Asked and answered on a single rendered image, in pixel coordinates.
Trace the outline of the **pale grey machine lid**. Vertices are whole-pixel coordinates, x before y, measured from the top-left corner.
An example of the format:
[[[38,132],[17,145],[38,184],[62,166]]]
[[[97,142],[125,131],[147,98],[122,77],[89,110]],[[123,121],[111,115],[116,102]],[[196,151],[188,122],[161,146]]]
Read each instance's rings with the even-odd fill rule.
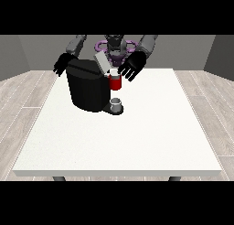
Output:
[[[96,53],[94,55],[94,59],[97,62],[103,74],[106,74],[112,68],[110,62],[107,60],[106,55],[103,51]]]

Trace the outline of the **red pod holder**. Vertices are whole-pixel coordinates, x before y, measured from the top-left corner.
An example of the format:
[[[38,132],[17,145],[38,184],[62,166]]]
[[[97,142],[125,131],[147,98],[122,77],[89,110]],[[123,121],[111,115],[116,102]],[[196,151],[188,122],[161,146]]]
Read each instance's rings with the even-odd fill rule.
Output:
[[[110,89],[113,91],[118,91],[122,87],[122,76],[109,76]]]

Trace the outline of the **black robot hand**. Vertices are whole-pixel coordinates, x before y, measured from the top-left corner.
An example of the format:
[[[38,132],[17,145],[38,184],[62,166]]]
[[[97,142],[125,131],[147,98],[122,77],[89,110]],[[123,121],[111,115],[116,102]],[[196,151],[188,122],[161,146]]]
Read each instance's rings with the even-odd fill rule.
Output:
[[[74,55],[71,55],[69,53],[63,53],[59,56],[57,62],[54,64],[53,71],[60,77],[63,71],[68,66],[68,63],[75,59]]]
[[[128,81],[133,81],[146,64],[146,55],[142,51],[133,52],[118,68],[118,73]]]

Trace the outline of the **small grey cup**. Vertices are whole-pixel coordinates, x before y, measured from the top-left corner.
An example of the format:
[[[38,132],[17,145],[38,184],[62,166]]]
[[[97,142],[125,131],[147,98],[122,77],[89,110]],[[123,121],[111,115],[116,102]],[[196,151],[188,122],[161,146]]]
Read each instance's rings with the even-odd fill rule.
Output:
[[[122,101],[119,98],[112,98],[110,100],[110,104],[111,104],[111,111],[114,113],[119,112],[122,108]]]

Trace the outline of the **black coffee machine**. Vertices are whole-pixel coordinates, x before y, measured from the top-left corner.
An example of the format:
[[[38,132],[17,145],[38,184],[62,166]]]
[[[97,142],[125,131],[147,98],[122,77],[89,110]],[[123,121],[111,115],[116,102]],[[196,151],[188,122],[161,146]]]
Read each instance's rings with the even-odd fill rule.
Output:
[[[123,113],[122,105],[116,111],[113,110],[110,79],[101,73],[95,60],[72,59],[66,67],[66,74],[75,106],[92,113]]]

